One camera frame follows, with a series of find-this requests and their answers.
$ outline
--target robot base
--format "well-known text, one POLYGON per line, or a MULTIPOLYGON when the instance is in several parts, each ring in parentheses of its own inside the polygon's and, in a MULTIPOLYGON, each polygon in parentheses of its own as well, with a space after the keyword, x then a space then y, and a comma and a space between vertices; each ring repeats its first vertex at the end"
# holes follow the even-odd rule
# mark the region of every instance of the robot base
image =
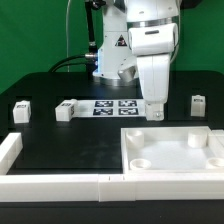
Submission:
POLYGON ((121 79, 106 79, 103 77, 93 76, 93 81, 108 86, 136 86, 138 84, 137 78, 130 82, 124 82, 121 79))

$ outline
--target small white block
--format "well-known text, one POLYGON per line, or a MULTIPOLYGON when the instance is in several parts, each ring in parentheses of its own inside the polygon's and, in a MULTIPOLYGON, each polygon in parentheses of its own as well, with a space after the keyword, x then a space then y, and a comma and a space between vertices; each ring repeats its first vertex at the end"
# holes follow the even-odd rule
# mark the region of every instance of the small white block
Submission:
POLYGON ((77 110, 77 100, 64 100, 59 106, 55 108, 57 121, 70 121, 77 110))
POLYGON ((191 100, 191 116, 192 117, 204 117, 205 116, 205 97, 204 96, 192 96, 191 100))
POLYGON ((13 109, 14 123, 29 123, 31 106, 29 101, 21 101, 15 104, 13 109))

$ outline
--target white tray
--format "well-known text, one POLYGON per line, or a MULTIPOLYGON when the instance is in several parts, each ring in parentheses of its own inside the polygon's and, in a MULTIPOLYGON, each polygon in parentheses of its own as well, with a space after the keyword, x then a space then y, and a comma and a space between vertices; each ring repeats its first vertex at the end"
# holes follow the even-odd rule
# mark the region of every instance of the white tray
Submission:
POLYGON ((208 159, 224 158, 224 147, 208 127, 173 128, 124 128, 121 131, 123 171, 125 174, 161 172, 207 172, 208 159), (207 133, 205 147, 192 148, 188 145, 188 133, 192 130, 207 133), (128 146, 127 133, 140 131, 144 135, 144 146, 128 146), (130 162, 145 159, 151 163, 146 170, 131 170, 130 162))

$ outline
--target white block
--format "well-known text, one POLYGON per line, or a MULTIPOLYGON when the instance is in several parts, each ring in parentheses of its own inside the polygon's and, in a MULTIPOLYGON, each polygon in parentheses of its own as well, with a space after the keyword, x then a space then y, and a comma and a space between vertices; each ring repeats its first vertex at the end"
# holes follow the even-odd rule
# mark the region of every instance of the white block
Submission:
POLYGON ((0 177, 0 202, 98 201, 98 175, 0 177))
POLYGON ((135 178, 99 175, 99 201, 135 201, 135 178))
POLYGON ((192 96, 191 100, 191 116, 192 117, 204 117, 205 116, 205 97, 204 96, 192 96))
POLYGON ((0 175, 5 175, 23 148, 21 133, 10 133, 0 145, 0 175))
POLYGON ((31 106, 29 101, 17 102, 13 109, 14 122, 29 123, 31 116, 31 106))
POLYGON ((57 121, 70 121, 78 108, 77 100, 64 100, 55 108, 57 121))

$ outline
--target cable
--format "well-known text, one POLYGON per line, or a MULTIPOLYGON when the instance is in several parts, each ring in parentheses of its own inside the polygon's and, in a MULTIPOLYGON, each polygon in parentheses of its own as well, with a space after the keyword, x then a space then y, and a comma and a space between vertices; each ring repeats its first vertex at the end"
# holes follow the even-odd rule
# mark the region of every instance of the cable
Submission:
POLYGON ((86 62, 77 62, 77 63, 62 64, 62 65, 59 65, 58 67, 56 67, 54 70, 52 70, 52 72, 56 72, 59 68, 71 66, 71 65, 87 65, 87 63, 86 62))
POLYGON ((69 24, 70 24, 70 9, 71 9, 72 0, 68 0, 67 12, 66 12, 66 43, 67 43, 67 57, 69 57, 69 49, 70 49, 70 36, 69 36, 69 24))
POLYGON ((58 66, 60 66, 61 64, 63 64, 64 62, 68 62, 68 61, 71 61, 71 60, 74 60, 74 59, 78 59, 78 58, 85 58, 85 55, 81 54, 81 55, 75 55, 75 56, 71 56, 71 57, 68 57, 68 58, 65 58, 59 62, 57 62, 55 65, 53 65, 48 72, 52 72, 55 68, 57 68, 58 66))

